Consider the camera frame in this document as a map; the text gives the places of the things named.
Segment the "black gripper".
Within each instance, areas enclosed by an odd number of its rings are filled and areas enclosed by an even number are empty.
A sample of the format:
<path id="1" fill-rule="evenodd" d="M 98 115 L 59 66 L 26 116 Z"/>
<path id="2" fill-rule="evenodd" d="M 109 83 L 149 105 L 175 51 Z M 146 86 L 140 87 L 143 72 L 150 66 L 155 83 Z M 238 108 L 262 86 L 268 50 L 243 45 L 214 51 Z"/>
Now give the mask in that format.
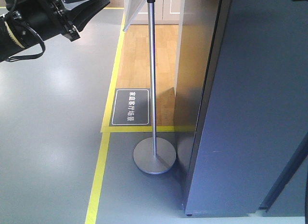
<path id="1" fill-rule="evenodd" d="M 5 2 L 11 9 L 14 0 Z M 75 41 L 90 19 L 109 3 L 110 0 L 17 0 L 14 12 L 21 18 L 15 14 L 13 18 L 35 30 L 43 40 L 61 34 Z"/>

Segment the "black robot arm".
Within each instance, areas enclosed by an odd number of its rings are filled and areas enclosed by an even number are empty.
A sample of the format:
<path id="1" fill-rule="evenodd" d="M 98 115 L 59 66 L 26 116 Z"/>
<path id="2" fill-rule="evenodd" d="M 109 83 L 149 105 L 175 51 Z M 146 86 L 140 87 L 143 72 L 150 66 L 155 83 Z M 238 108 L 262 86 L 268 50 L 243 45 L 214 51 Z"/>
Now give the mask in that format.
<path id="1" fill-rule="evenodd" d="M 0 17 L 0 60 L 16 62 L 41 57 L 45 41 L 59 34 L 70 41 L 110 0 L 4 0 Z"/>

